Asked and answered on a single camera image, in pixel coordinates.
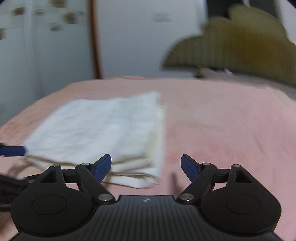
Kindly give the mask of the white patterned pants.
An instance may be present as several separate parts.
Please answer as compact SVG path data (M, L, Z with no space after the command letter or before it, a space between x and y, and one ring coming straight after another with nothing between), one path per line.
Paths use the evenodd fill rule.
M73 100L27 137L25 160L42 170L53 164L71 169L109 154L112 166L104 182L147 188L158 183L163 166L164 120L158 92Z

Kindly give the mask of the pink bed blanket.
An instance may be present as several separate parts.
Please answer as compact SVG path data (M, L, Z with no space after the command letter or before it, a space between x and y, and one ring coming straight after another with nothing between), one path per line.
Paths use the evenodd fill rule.
M121 194L178 195L189 180L180 158L218 168L242 165L280 202L276 234L295 240L294 89L241 78L147 79L122 77L71 84L22 111L1 127L1 142L19 145L52 111L74 99L107 99L158 91L166 105L166 159L158 185L149 189L107 185Z

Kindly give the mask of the brown wooden wardrobe trim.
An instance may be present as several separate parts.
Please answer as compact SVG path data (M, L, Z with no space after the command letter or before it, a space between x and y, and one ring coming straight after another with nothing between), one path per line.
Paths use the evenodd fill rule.
M97 34L97 25L96 25L96 1L89 0L89 30L90 30L90 47L92 52L92 62L93 62L93 71L94 77L96 79L102 78L101 66L100 66L100 51L99 51L99 38Z

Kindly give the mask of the white wardrobe with flowers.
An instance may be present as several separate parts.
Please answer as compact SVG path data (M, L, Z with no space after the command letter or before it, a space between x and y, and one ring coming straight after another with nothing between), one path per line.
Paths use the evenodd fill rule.
M1 1L1 124L94 77L88 1Z

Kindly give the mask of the olive green padded headboard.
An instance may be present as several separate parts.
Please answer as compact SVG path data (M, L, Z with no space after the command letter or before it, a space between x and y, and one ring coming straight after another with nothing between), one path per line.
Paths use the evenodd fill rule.
M228 69L295 87L295 44L274 18L211 18L202 35L186 37L169 50L164 68Z

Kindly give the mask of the dark window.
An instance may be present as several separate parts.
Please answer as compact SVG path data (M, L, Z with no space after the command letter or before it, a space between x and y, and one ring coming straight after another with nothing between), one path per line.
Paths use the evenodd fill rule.
M268 16L282 20L278 1L206 1L207 18L224 17L231 20L245 20Z

